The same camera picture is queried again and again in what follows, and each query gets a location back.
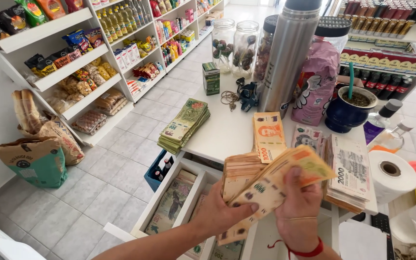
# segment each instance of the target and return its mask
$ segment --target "thermos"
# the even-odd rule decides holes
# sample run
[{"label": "thermos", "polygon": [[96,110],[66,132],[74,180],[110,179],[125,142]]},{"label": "thermos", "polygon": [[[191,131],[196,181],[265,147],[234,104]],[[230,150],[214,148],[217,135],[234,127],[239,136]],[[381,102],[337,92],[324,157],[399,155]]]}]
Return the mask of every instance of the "thermos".
[{"label": "thermos", "polygon": [[287,0],[279,15],[258,112],[283,118],[319,23],[322,0]]}]

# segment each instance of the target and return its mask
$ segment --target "open drawer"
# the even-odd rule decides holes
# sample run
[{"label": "open drawer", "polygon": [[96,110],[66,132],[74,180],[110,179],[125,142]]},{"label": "open drawer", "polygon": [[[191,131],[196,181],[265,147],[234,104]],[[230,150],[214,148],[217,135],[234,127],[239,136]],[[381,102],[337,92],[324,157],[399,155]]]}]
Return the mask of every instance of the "open drawer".
[{"label": "open drawer", "polygon": [[[147,236],[145,230],[153,218],[155,211],[157,210],[160,200],[162,199],[164,193],[169,188],[172,181],[176,178],[181,170],[188,171],[196,175],[196,180],[190,190],[187,199],[177,216],[173,227],[186,224],[192,212],[197,204],[200,194],[204,190],[209,190],[211,185],[216,183],[219,179],[222,178],[222,172],[216,169],[213,169],[209,166],[194,162],[190,160],[191,154],[181,151],[181,153],[176,158],[173,166],[166,175],[165,179],[162,181],[157,192],[153,195],[153,198],[150,200],[146,209],[142,213],[141,217],[137,221],[131,235],[137,238]],[[320,214],[318,217],[319,222],[319,235],[324,242],[328,245],[334,241],[332,233],[335,233],[333,227],[331,211],[327,209],[321,209],[323,214]],[[338,235],[338,225],[336,226],[336,234]],[[281,239],[279,233],[277,232],[275,226],[275,216],[274,214],[269,214],[262,220],[255,223],[248,231],[248,237],[244,240],[242,250],[240,253],[241,260],[261,260],[261,259],[277,259],[277,260],[286,260],[287,259],[287,249],[283,242],[278,242],[273,248],[268,248],[272,246],[275,241]],[[222,259],[222,255],[215,253],[215,247],[217,245],[216,237],[211,237],[206,240],[203,251],[200,255],[200,260],[211,260],[211,259]],[[178,260],[193,260],[193,258],[182,255],[177,258]]]}]

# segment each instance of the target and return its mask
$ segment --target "pink package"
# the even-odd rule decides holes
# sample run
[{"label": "pink package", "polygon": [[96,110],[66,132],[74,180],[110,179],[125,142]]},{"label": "pink package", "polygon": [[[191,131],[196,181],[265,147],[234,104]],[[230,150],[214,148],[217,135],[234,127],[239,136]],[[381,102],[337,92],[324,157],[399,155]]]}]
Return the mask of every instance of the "pink package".
[{"label": "pink package", "polygon": [[313,43],[302,72],[307,82],[293,105],[292,120],[318,126],[332,99],[337,82],[340,53],[328,42]]}]

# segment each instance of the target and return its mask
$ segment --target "tile floor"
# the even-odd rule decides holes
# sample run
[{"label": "tile floor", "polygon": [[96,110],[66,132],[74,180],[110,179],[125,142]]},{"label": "tile floor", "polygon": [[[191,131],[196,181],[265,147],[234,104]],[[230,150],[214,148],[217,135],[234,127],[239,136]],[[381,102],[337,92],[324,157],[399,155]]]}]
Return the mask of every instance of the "tile floor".
[{"label": "tile floor", "polygon": [[[262,24],[280,8],[228,5],[225,17]],[[102,228],[107,222],[130,232],[153,195],[143,174],[161,151],[158,135],[201,87],[202,62],[211,61],[211,37],[139,100],[136,107],[85,159],[68,167],[59,189],[38,189],[17,180],[0,195],[0,229],[32,246],[47,260],[89,260],[121,243]],[[416,125],[416,90],[392,117]],[[416,160],[416,127],[398,154]]]}]

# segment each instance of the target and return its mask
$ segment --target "toilet paper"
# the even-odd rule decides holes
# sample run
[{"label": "toilet paper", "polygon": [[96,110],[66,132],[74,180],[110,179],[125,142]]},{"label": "toilet paper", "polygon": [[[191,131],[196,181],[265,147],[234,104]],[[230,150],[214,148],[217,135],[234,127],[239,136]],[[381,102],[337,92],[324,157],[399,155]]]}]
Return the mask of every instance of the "toilet paper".
[{"label": "toilet paper", "polygon": [[388,203],[416,188],[416,172],[401,157],[386,151],[368,153],[378,204]]}]

